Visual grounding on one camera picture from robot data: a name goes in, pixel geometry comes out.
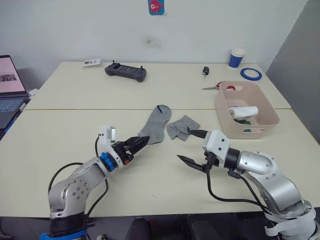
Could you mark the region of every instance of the white table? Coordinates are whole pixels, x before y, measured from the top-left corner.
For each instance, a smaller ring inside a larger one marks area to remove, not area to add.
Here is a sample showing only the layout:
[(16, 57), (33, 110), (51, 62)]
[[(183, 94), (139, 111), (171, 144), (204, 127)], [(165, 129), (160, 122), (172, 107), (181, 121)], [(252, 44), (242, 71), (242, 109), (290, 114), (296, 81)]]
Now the white table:
[[(286, 99), (257, 64), (234, 69), (227, 64), (122, 63), (147, 70), (144, 82), (108, 76), (104, 68), (82, 68), (82, 62), (62, 62), (26, 106), (38, 109), (130, 109), (151, 110), (164, 104), (171, 109), (216, 109), (217, 90), (201, 90), (220, 81), (249, 81), (240, 75), (243, 68), (262, 73), (255, 83), (274, 109), (290, 109)], [(204, 66), (210, 69), (203, 78)]]
[[(276, 110), (280, 123), (262, 139), (232, 139), (231, 147), (261, 151), (275, 157), (281, 171), (303, 197), (320, 206), (320, 146), (289, 109)], [(0, 216), (48, 217), (48, 184), (52, 175), (70, 162), (86, 162), (95, 156), (99, 125), (116, 126), (116, 138), (124, 141), (144, 126), (150, 110), (29, 110), (18, 118), (0, 141)], [(173, 110), (169, 122), (188, 115), (205, 130), (220, 129), (215, 110)], [(185, 165), (177, 154), (204, 162), (203, 140), (171, 140), (165, 131), (162, 143), (148, 145), (126, 167), (109, 177), (109, 192), (96, 206), (93, 217), (221, 213), (259, 211), (249, 203), (213, 199), (206, 175)], [(64, 170), (66, 178), (75, 168)], [(250, 198), (240, 180), (227, 171), (211, 171), (212, 189), (225, 198)], [(94, 189), (90, 207), (104, 191)]]

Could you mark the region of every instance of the basket handle hole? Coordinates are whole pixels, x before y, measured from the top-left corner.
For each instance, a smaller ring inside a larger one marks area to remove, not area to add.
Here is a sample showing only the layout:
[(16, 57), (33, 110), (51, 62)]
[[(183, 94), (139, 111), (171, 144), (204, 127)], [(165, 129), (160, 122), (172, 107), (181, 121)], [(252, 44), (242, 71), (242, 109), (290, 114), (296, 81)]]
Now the basket handle hole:
[[(244, 88), (244, 86), (235, 86), (236, 91), (241, 91)], [(227, 88), (227, 91), (234, 91), (232, 88)]]
[(264, 130), (264, 128), (246, 128), (244, 129), (242, 132), (244, 133), (254, 133), (254, 134), (260, 134), (262, 133)]

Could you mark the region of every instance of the white roll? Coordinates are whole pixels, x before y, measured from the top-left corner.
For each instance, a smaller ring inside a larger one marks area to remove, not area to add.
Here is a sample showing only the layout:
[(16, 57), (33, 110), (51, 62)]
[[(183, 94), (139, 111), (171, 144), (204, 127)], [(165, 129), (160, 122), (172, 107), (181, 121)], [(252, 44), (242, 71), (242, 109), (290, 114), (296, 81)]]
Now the white roll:
[(233, 119), (237, 120), (244, 120), (246, 118), (251, 118), (257, 116), (259, 110), (256, 106), (244, 106), (244, 107), (237, 107), (232, 106), (229, 107), (229, 112)]

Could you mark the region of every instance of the sock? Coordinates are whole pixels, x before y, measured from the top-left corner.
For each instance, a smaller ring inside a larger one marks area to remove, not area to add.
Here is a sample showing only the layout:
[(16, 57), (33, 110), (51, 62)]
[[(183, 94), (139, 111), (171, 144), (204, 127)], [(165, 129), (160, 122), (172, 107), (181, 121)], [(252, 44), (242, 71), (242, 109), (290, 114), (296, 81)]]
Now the sock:
[(184, 115), (180, 120), (176, 121), (175, 127), (179, 130), (179, 132), (188, 135), (188, 128), (190, 130), (197, 130), (200, 127), (200, 124), (192, 120), (187, 115)]
[(166, 126), (166, 131), (171, 139), (178, 137), (185, 141), (189, 137), (188, 128), (190, 130), (196, 130), (200, 127), (200, 124), (192, 120), (187, 115), (184, 115), (180, 120), (169, 123)]
[(166, 122), (170, 117), (171, 109), (168, 106), (157, 105), (138, 135), (140, 137), (150, 136), (148, 144), (161, 143), (164, 140)]
[(166, 126), (166, 131), (168, 132), (169, 137), (172, 139), (174, 139), (175, 137), (178, 137), (179, 135), (179, 130), (176, 128), (175, 124), (177, 121), (174, 121), (172, 123), (169, 123)]

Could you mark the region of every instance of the blue ring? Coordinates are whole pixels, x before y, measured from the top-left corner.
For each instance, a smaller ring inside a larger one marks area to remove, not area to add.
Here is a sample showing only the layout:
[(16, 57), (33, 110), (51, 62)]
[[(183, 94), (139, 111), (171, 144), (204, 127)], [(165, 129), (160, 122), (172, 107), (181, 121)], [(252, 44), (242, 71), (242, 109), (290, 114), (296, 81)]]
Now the blue ring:
[(113, 165), (113, 163), (109, 159), (108, 154), (106, 154), (105, 152), (102, 152), (99, 158), (104, 160), (104, 162), (109, 166), (111, 172), (113, 170), (115, 170), (115, 166)]
[[(245, 70), (255, 71), (259, 76), (257, 76), (257, 77), (248, 76), (248, 75), (245, 74)], [(262, 73), (261, 73), (261, 72), (259, 72), (259, 71), (256, 70), (256, 69), (249, 68), (249, 67), (243, 68), (243, 69), (241, 70), (240, 74), (241, 74), (242, 77), (244, 77), (245, 79), (248, 79), (248, 80), (250, 80), (250, 81), (258, 81), (258, 80), (260, 80), (260, 79), (262, 78)]]

